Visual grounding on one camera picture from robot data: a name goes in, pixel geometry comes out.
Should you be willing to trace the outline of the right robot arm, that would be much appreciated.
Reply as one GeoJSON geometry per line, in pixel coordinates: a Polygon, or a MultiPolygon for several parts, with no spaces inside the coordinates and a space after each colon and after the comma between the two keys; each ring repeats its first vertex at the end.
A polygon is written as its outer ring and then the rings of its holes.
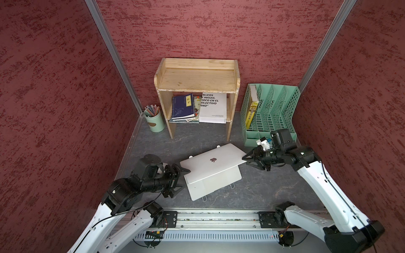
{"type": "Polygon", "coordinates": [[[370,220],[336,184],[321,158],[310,147],[283,147],[264,150],[258,146],[242,158],[256,169],[269,171],[272,165],[288,164],[313,189],[331,219],[303,211],[291,202],[281,205],[286,222],[322,239],[333,253],[361,253],[373,247],[385,233],[382,223],[370,220]]]}

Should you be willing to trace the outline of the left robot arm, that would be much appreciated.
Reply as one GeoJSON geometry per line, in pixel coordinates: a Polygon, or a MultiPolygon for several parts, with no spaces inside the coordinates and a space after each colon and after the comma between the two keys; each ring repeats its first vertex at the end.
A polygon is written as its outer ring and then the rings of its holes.
{"type": "Polygon", "coordinates": [[[92,220],[69,252],[118,253],[142,231],[163,225],[163,208],[155,200],[137,209],[133,207],[146,192],[174,198],[184,188],[178,180],[189,173],[190,170],[180,165],[164,164],[156,155],[145,155],[129,177],[110,185],[92,220]]]}

